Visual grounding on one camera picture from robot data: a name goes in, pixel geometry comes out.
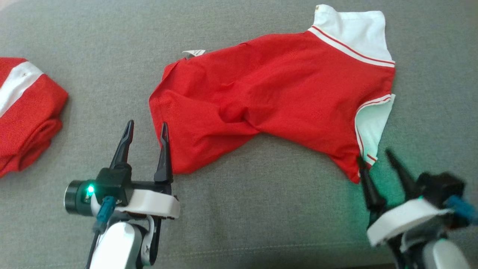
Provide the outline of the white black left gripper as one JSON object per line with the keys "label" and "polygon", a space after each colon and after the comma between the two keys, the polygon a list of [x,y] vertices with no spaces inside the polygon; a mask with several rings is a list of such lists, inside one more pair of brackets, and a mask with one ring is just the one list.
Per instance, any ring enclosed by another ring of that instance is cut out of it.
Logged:
{"label": "white black left gripper", "polygon": [[[134,121],[127,122],[125,130],[109,166],[114,169],[121,163],[126,163],[130,144],[133,141]],[[154,174],[156,184],[171,184],[174,182],[172,157],[170,149],[168,124],[164,121],[160,132],[160,157]],[[134,182],[133,195],[128,205],[117,204],[111,218],[142,219],[146,216],[156,216],[162,219],[177,219],[180,216],[180,202],[166,193],[166,186],[154,185],[151,182]],[[69,214],[96,217],[101,202],[97,199],[99,188],[94,180],[74,180],[65,190],[64,208]]]}

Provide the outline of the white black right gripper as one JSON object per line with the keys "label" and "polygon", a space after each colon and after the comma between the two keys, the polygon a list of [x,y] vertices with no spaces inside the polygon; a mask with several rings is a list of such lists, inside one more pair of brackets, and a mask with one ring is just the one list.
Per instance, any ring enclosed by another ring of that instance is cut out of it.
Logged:
{"label": "white black right gripper", "polygon": [[[376,247],[436,216],[444,216],[448,213],[453,213],[453,210],[451,209],[439,209],[425,198],[418,198],[419,189],[411,173],[408,172],[391,149],[386,149],[385,153],[389,163],[399,177],[404,192],[404,198],[407,202],[381,215],[367,229],[367,237],[372,247]],[[359,166],[360,182],[366,208],[371,213],[381,213],[384,211],[387,201],[379,193],[377,186],[370,176],[367,162],[362,156],[357,158],[357,164]]]}

